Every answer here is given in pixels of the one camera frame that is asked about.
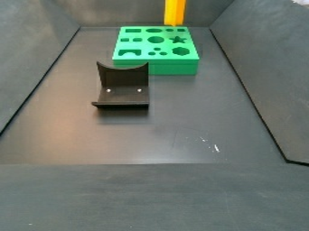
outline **shape sorter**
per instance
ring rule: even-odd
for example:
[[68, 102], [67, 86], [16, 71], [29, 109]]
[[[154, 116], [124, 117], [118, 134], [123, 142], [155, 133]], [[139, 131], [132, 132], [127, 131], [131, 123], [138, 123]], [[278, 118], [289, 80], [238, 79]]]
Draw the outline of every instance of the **shape sorter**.
[[199, 56], [189, 28], [122, 27], [112, 60], [118, 68], [131, 68], [149, 62], [151, 75], [195, 75]]

